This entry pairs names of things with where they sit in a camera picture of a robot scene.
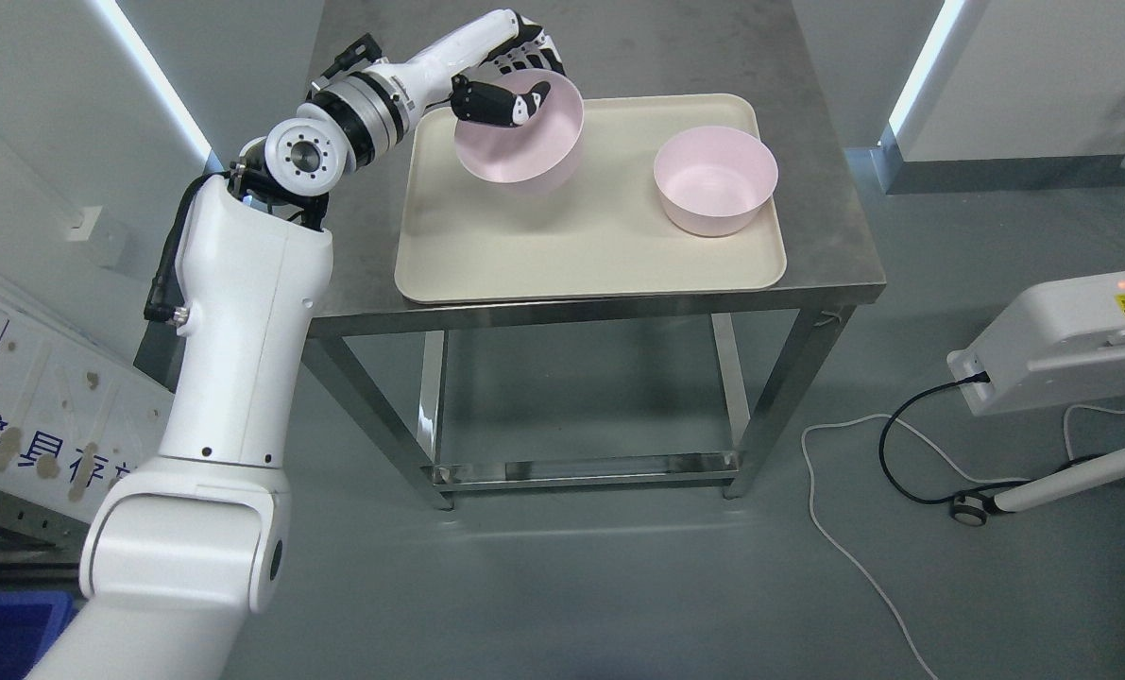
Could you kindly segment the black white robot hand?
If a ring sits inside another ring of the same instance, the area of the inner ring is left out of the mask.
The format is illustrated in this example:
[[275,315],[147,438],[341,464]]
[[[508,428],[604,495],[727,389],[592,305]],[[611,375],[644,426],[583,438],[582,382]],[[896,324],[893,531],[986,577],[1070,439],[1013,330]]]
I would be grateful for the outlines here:
[[447,105],[454,119],[485,128],[523,128],[543,108],[551,86],[500,86],[516,72],[567,74],[544,26],[511,8],[493,9],[416,52],[406,65],[418,102]]

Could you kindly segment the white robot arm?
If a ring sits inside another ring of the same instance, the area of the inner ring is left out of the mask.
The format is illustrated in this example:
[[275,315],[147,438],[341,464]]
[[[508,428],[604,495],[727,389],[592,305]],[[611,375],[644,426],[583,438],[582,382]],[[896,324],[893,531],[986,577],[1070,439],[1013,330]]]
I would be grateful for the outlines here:
[[144,315],[184,340],[158,453],[94,515],[79,564],[86,597],[32,679],[216,679],[281,572],[282,469],[312,310],[332,275],[328,193],[446,102],[454,77],[504,53],[561,69],[549,35],[492,46],[453,36],[405,63],[364,36],[316,79],[294,119],[227,171],[188,185]]

